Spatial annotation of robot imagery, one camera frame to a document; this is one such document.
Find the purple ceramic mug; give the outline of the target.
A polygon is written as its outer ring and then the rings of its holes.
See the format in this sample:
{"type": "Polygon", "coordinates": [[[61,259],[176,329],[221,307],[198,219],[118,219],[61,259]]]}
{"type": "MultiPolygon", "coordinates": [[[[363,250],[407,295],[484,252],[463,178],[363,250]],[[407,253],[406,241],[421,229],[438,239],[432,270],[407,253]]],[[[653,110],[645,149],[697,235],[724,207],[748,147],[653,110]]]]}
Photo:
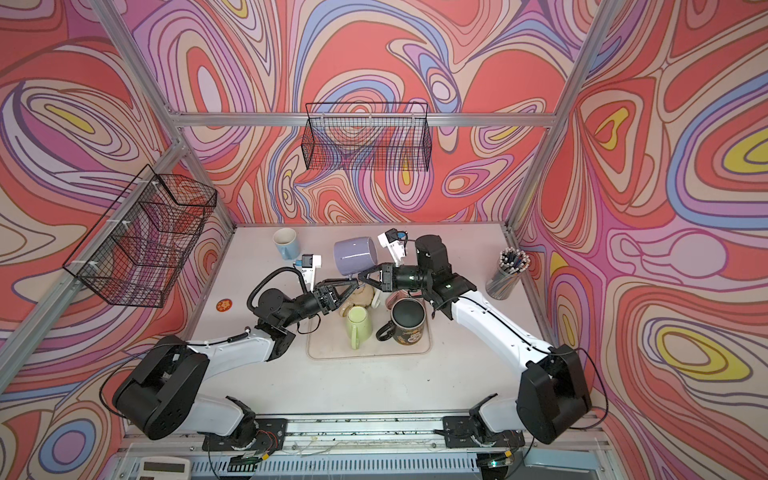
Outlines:
{"type": "Polygon", "coordinates": [[[371,237],[338,241],[333,246],[337,270],[342,276],[353,276],[378,263],[376,246],[371,237]]]}

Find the beige rectangular tray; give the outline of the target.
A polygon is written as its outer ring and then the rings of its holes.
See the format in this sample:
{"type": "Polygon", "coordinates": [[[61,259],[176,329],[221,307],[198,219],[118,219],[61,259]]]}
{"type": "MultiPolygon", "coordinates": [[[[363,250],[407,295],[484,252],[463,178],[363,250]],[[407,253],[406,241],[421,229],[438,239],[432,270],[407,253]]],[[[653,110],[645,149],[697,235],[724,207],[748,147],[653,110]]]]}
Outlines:
{"type": "Polygon", "coordinates": [[[426,354],[432,348],[432,333],[429,325],[423,330],[422,338],[411,346],[402,345],[394,339],[378,341],[375,333],[389,320],[390,311],[380,305],[368,309],[372,322],[372,334],[363,341],[358,349],[351,347],[351,340],[346,331],[346,319],[338,312],[324,316],[317,331],[309,335],[307,354],[313,360],[341,360],[351,358],[369,358],[381,356],[404,356],[426,354]]]}

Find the light blue ceramic mug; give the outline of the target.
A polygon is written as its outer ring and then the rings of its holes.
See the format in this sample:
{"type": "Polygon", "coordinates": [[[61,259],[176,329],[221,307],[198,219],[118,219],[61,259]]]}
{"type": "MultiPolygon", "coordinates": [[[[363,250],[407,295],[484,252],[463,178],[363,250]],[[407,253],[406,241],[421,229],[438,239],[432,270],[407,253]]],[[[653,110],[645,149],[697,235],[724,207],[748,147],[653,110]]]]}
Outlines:
{"type": "Polygon", "coordinates": [[[273,235],[273,242],[283,260],[293,261],[301,255],[297,232],[292,228],[280,228],[273,235]]]}

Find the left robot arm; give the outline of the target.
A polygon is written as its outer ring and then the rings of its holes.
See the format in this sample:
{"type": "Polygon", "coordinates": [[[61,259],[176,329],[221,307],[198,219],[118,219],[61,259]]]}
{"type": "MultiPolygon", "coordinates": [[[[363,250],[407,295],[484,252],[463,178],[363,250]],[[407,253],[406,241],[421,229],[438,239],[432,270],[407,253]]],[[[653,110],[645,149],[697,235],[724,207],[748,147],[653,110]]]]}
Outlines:
{"type": "Polygon", "coordinates": [[[358,289],[356,279],[327,279],[290,298],[270,287],[285,273],[268,274],[249,294],[247,310],[256,323],[242,333],[213,341],[159,340],[117,387],[111,404],[117,415],[150,440],[174,433],[200,433],[234,450],[250,447],[259,434],[255,412],[231,395],[200,394],[202,384],[221,373],[274,361],[295,339],[291,326],[338,310],[358,289]]]}

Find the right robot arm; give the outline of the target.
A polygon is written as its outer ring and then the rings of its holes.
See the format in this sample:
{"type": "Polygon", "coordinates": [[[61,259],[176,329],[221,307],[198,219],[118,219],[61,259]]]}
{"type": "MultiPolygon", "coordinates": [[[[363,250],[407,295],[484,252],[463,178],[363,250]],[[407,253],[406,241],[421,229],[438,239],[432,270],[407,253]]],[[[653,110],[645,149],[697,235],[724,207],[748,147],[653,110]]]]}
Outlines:
{"type": "Polygon", "coordinates": [[[472,332],[515,370],[513,398],[491,394],[470,410],[480,440],[525,430],[549,445],[592,409],[576,350],[534,337],[494,307],[475,284],[453,271],[440,236],[417,238],[415,249],[415,265],[380,263],[357,278],[382,292],[420,292],[435,311],[472,332]]]}

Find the cream speckled round mug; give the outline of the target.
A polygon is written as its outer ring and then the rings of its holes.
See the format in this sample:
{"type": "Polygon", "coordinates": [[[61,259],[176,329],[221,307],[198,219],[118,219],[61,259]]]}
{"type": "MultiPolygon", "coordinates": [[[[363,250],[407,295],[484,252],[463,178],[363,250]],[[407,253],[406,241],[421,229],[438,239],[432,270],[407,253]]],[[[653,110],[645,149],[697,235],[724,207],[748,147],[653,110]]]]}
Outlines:
{"type": "Polygon", "coordinates": [[[375,297],[376,290],[371,285],[362,284],[342,303],[338,313],[341,317],[347,317],[355,306],[368,308],[374,303],[375,297]]]}

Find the white ceramic mug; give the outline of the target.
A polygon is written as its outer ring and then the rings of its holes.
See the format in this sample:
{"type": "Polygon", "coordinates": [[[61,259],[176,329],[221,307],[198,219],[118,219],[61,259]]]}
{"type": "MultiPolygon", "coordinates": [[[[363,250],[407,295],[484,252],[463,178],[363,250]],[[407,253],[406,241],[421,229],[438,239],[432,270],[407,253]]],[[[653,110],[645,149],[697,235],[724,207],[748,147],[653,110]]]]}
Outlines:
{"type": "Polygon", "coordinates": [[[381,290],[376,290],[374,293],[374,297],[372,299],[371,307],[373,309],[377,309],[381,306],[385,306],[386,300],[389,295],[390,295],[389,292],[382,292],[381,290]]]}

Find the pink ceramic mug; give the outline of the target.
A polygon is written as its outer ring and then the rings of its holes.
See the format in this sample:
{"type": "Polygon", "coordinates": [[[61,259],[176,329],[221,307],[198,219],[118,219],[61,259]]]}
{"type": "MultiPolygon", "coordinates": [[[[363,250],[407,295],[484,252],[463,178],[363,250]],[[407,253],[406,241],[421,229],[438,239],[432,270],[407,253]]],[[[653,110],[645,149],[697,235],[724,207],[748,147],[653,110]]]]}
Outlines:
{"type": "Polygon", "coordinates": [[[392,310],[394,305],[401,299],[409,298],[410,294],[407,290],[398,290],[388,295],[385,300],[385,306],[388,310],[392,310]]]}

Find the light green ceramic mug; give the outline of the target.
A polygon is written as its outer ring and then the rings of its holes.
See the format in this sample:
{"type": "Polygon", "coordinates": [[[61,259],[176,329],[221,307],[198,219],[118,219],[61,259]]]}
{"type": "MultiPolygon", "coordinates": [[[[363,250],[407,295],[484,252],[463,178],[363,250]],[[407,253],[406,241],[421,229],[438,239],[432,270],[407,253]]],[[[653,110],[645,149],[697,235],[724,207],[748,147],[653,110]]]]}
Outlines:
{"type": "Polygon", "coordinates": [[[350,347],[353,350],[358,350],[372,335],[373,326],[368,309],[363,306],[351,307],[347,312],[345,326],[350,347]]]}

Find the black patterned mug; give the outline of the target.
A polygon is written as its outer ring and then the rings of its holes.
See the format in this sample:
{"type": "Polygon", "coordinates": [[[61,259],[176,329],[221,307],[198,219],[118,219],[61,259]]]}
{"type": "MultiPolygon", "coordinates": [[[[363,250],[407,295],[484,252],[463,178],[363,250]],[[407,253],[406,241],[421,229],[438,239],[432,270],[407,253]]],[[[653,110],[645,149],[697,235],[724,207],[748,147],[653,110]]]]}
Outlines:
{"type": "Polygon", "coordinates": [[[411,346],[418,343],[424,334],[426,310],[419,299],[402,298],[390,310],[390,319],[375,334],[378,341],[393,339],[397,343],[411,346]]]}

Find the red star sticker badge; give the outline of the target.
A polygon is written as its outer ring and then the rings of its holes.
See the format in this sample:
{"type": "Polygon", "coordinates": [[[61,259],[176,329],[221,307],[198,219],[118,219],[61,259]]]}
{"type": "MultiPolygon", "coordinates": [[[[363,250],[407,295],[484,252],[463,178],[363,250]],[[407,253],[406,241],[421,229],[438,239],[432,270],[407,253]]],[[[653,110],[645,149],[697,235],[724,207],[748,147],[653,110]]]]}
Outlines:
{"type": "Polygon", "coordinates": [[[226,312],[232,307],[232,305],[233,302],[230,299],[222,299],[217,302],[216,310],[218,312],[226,312]]]}

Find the metal cup of pens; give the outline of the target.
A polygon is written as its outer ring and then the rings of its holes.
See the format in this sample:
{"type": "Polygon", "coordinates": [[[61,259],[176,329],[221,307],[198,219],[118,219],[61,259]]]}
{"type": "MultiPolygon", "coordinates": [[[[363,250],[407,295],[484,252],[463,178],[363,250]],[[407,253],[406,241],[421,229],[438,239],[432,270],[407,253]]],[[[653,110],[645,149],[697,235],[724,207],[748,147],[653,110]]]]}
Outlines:
{"type": "Polygon", "coordinates": [[[530,263],[527,252],[513,247],[504,249],[499,255],[495,272],[486,282],[487,295],[496,300],[507,299],[530,263]]]}

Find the white calculator device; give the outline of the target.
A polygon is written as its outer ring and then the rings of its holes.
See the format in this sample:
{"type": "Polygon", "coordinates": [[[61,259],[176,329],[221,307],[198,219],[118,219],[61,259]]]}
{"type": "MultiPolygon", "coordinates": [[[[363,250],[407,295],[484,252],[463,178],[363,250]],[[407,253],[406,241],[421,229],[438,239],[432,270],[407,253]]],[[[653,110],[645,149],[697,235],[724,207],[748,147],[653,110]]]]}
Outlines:
{"type": "Polygon", "coordinates": [[[144,457],[139,462],[138,480],[190,480],[191,461],[179,457],[144,457]]]}

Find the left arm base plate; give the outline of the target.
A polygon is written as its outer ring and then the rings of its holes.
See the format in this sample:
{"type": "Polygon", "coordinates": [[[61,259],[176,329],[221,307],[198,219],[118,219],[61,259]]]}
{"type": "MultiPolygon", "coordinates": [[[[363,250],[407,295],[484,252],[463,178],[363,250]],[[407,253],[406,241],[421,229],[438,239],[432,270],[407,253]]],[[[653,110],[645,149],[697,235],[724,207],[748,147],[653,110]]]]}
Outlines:
{"type": "Polygon", "coordinates": [[[288,420],[267,417],[246,420],[229,436],[206,434],[205,452],[255,452],[272,454],[283,448],[288,420]]]}

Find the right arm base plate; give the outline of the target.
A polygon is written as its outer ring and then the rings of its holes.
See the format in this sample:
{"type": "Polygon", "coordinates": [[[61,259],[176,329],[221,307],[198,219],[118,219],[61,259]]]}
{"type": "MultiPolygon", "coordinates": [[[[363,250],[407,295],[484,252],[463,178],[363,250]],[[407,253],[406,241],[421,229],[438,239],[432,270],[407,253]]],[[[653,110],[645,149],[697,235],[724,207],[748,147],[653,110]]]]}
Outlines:
{"type": "Polygon", "coordinates": [[[526,441],[520,431],[492,432],[480,420],[469,415],[451,415],[442,418],[442,427],[436,430],[447,448],[506,448],[516,451],[526,441]]]}

